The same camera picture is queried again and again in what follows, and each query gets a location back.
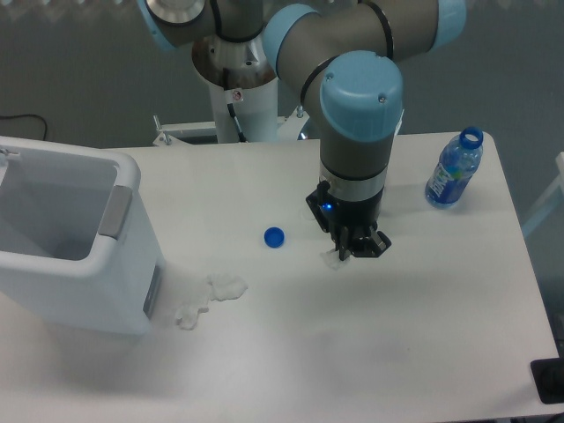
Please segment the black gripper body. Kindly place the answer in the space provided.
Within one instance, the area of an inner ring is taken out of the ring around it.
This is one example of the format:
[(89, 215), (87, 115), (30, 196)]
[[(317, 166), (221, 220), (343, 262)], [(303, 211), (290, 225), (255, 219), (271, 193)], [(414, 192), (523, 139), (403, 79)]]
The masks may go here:
[(372, 233), (383, 235), (377, 220), (381, 210), (383, 190), (369, 199), (345, 201), (329, 193), (330, 184), (319, 182), (306, 197), (306, 203), (323, 232), (335, 244), (352, 244)]

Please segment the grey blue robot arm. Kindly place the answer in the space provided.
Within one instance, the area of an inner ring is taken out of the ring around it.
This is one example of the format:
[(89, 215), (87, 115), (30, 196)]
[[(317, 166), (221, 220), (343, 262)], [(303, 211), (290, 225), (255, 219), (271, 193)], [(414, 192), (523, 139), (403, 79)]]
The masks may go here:
[(191, 46), (208, 85), (220, 143), (277, 139), (277, 84), (320, 130), (320, 174), (307, 203), (341, 260), (378, 257), (377, 225), (393, 140), (403, 117), (398, 63), (464, 29), (463, 1), (358, 1), (330, 15), (261, 1), (141, 1), (154, 40)]

